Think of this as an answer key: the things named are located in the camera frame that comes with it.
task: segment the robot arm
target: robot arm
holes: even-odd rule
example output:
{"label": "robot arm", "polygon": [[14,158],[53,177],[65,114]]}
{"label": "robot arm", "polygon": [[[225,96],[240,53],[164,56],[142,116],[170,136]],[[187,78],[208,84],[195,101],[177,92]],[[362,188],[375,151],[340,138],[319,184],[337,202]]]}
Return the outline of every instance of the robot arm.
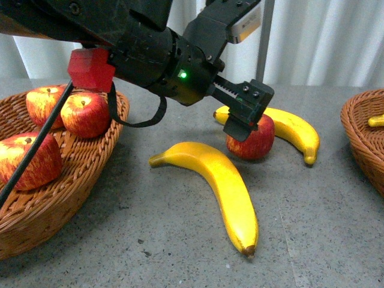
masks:
{"label": "robot arm", "polygon": [[172,0],[0,0],[0,33],[105,49],[116,77],[185,106],[213,96],[230,107],[224,132],[245,140],[274,92],[255,80],[230,83],[218,73],[226,44],[241,42],[260,25],[260,0],[206,3],[178,35],[166,26]]}

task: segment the yellow banana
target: yellow banana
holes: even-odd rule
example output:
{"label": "yellow banana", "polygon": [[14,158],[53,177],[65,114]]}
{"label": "yellow banana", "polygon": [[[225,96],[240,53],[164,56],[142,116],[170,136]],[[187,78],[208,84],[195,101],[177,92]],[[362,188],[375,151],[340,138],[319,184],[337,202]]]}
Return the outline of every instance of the yellow banana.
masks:
{"label": "yellow banana", "polygon": [[202,143],[181,142],[149,159],[151,167],[172,164],[196,171],[212,187],[230,240],[253,257],[259,226],[248,190],[235,165],[219,150]]}
{"label": "yellow banana", "polygon": [[[214,112],[214,118],[220,124],[228,119],[228,107],[222,106]],[[275,124],[275,135],[292,143],[304,154],[304,162],[313,165],[320,147],[317,131],[304,119],[292,113],[267,107],[264,114],[271,117]]]}
{"label": "yellow banana", "polygon": [[384,126],[384,114],[380,116],[374,116],[371,117],[368,120],[368,125],[370,127],[379,127],[379,126]]}

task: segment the red block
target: red block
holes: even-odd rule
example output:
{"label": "red block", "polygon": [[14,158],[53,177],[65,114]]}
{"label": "red block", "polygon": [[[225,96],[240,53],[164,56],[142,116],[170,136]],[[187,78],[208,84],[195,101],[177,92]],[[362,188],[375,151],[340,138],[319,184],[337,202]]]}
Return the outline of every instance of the red block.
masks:
{"label": "red block", "polygon": [[107,63],[109,52],[103,48],[72,51],[68,74],[73,86],[94,92],[110,92],[116,68]]}

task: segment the apple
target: apple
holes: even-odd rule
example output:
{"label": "apple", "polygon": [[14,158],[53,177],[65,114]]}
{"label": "apple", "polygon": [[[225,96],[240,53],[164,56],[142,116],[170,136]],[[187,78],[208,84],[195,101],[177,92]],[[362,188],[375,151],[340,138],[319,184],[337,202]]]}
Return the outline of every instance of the apple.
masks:
{"label": "apple", "polygon": [[98,93],[78,92],[68,97],[61,109],[65,128],[81,138],[97,137],[109,128],[108,104]]}
{"label": "apple", "polygon": [[227,135],[227,149],[244,160],[257,160],[268,154],[275,140],[275,124],[266,114],[262,115],[257,124],[258,130],[253,130],[243,142]]}
{"label": "apple", "polygon": [[[44,86],[29,91],[26,95],[26,108],[32,122],[42,127],[47,121],[56,103],[59,101],[65,86]],[[52,129],[63,127],[60,115],[52,125]]]}
{"label": "apple", "polygon": [[[0,141],[1,182],[9,181],[37,136],[38,132],[28,132]],[[62,167],[59,145],[51,134],[47,134],[14,188],[30,190],[40,187],[56,179],[61,174]]]}

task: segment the wicker basket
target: wicker basket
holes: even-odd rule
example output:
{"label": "wicker basket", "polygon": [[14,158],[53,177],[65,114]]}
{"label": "wicker basket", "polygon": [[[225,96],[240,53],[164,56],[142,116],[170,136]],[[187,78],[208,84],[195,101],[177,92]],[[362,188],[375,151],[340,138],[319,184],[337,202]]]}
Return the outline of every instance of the wicker basket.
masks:
{"label": "wicker basket", "polygon": [[372,116],[384,114],[384,89],[365,91],[349,99],[341,110],[356,162],[384,197],[384,127],[370,127]]}
{"label": "wicker basket", "polygon": [[[0,140],[37,129],[26,109],[26,93],[0,101]],[[117,95],[118,114],[126,120],[129,102],[119,92]],[[112,121],[107,132],[94,139],[80,139],[63,128],[51,132],[61,147],[62,173],[40,188],[11,192],[0,210],[0,259],[48,240],[76,213],[89,196],[121,130],[122,125]]]}

